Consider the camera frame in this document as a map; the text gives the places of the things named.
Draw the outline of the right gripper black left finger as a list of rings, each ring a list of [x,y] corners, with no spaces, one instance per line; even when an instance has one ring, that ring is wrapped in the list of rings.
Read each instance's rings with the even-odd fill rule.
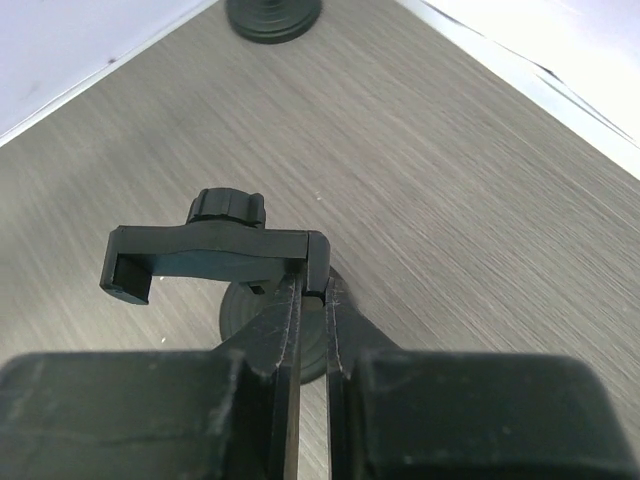
[[[5,479],[293,479],[301,282],[212,350],[48,352],[1,371]]]

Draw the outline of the black phone stand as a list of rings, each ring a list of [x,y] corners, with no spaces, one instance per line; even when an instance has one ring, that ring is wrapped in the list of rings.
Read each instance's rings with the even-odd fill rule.
[[[326,371],[322,309],[330,254],[329,240],[318,231],[267,228],[261,194],[211,188],[193,200],[183,225],[114,229],[100,286],[121,301],[146,305],[153,277],[225,282],[219,330],[222,340],[228,340],[274,300],[285,275],[299,274],[301,381],[307,384]]]

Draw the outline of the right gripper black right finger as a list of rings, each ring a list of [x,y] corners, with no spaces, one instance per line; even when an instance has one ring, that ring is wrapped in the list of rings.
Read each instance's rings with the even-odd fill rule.
[[[326,297],[334,479],[635,479],[602,381],[565,355],[407,350]]]

